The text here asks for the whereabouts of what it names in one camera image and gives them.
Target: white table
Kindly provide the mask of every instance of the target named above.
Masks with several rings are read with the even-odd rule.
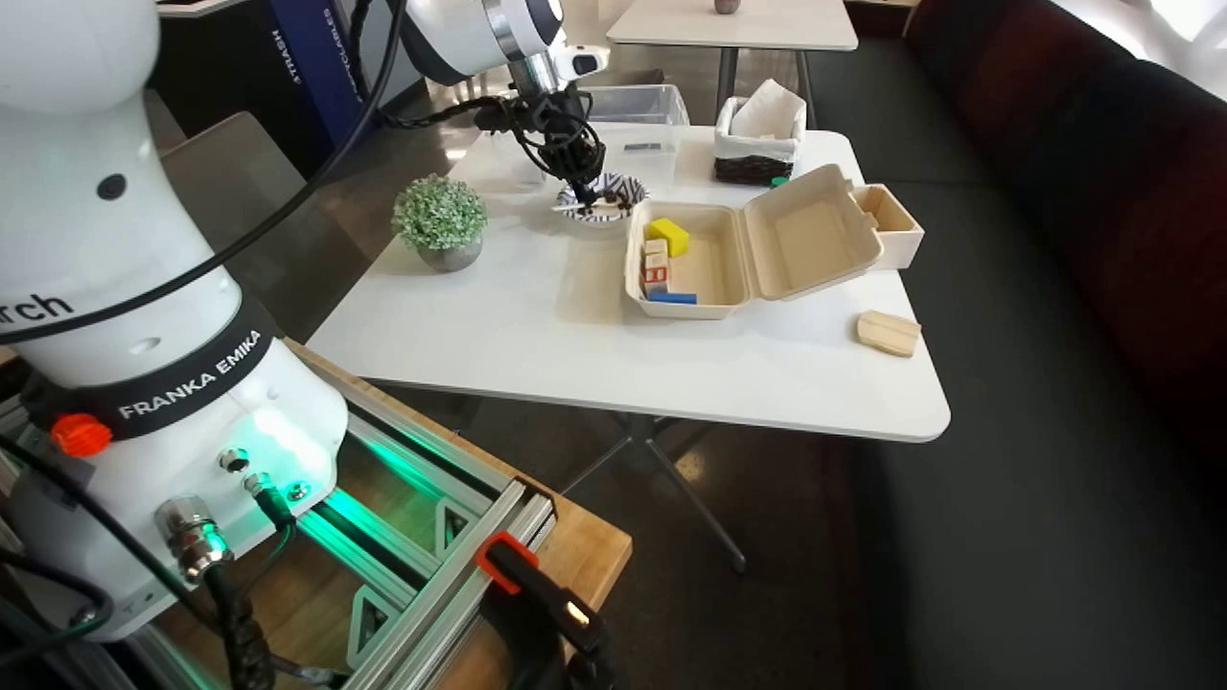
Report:
[[[738,89],[738,51],[794,51],[799,83],[811,101],[819,92],[806,56],[858,46],[843,0],[739,0],[738,14],[716,14],[712,0],[636,0],[611,25],[611,42],[720,51],[716,107]]]
[[[709,126],[599,131],[611,145],[605,168],[642,177],[656,200],[749,203],[761,193],[709,177]],[[865,180],[843,132],[806,131],[799,173],[819,164]],[[661,323],[623,290],[627,239],[553,216],[562,182],[546,180],[514,138],[476,143],[452,177],[493,203],[484,258],[440,277],[393,240],[317,325],[310,348],[383,383],[627,412],[631,435],[592,472],[627,449],[645,449],[739,572],[743,549],[656,449],[651,416],[918,446],[949,430],[950,405],[926,343],[896,361],[853,339],[858,310],[914,313],[896,270],[749,301],[720,323]]]

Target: tissue box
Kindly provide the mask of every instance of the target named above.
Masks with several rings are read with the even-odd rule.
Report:
[[[806,101],[767,81],[753,101],[726,101],[716,118],[712,173],[730,182],[771,182],[790,177],[801,132]]]
[[[692,240],[666,264],[666,290],[693,301],[645,295],[645,230],[674,219]],[[651,319],[726,319],[755,300],[790,300],[868,270],[882,245],[847,195],[843,173],[825,164],[749,208],[720,203],[642,203],[627,240],[627,295]]]
[[[882,240],[876,267],[908,267],[926,240],[926,226],[908,216],[908,208],[888,182],[865,182],[853,193],[853,200]]]

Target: wooden block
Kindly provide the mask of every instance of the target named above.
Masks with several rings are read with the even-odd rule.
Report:
[[[857,339],[895,356],[914,356],[919,339],[919,325],[914,319],[868,310],[857,319]]]

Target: dark floor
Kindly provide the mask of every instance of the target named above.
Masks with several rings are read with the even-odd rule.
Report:
[[[877,62],[876,51],[889,53],[896,46],[868,46],[857,56],[825,56],[813,66],[821,83],[813,107],[821,121],[858,132],[857,107],[876,107],[876,118],[882,121],[877,107],[889,107],[889,95],[868,101],[865,89],[865,81],[889,81],[889,56]],[[712,121],[712,51],[623,51],[611,81],[642,76],[679,83],[692,103],[692,118]],[[799,89],[790,53],[743,53],[738,92],[753,92],[765,76]],[[445,150],[458,138],[466,143],[458,131],[380,132],[301,219],[306,230],[297,239],[274,239],[274,245],[260,245],[247,264],[238,264],[238,277],[265,300],[287,334],[306,338],[335,300],[343,300],[361,267],[383,249],[389,203],[401,193],[393,180],[406,182],[417,173],[445,168]],[[868,173],[882,153],[889,155],[889,150],[876,145],[868,153]],[[192,155],[179,161],[179,168],[200,168],[195,155],[202,153],[187,150],[179,155]],[[241,161],[238,177],[260,177],[260,195],[274,200],[292,193],[292,173],[278,168],[274,177],[268,168],[278,168],[278,161]],[[231,221],[217,221],[220,239],[225,232],[223,226],[247,226],[260,216],[260,195],[225,195],[223,180],[195,180],[195,189],[202,189],[202,208],[223,203],[223,216],[233,216]],[[440,421],[461,421],[472,410],[452,396],[401,396]],[[466,430],[495,454],[553,488],[568,484],[588,466],[588,458],[617,440],[617,421],[611,412],[525,403],[479,403]],[[683,449],[693,431],[703,430],[666,430],[665,449]],[[847,454],[843,440],[806,431],[716,426],[697,435],[679,466],[753,550],[749,573],[733,572],[730,550],[642,454],[611,465],[577,492],[585,507],[611,516],[636,540],[632,562],[605,600],[623,684],[865,684],[865,649],[857,649],[853,637],[857,600],[843,586],[847,572],[839,562],[847,557],[847,540],[839,532],[839,499],[827,484],[831,466]]]

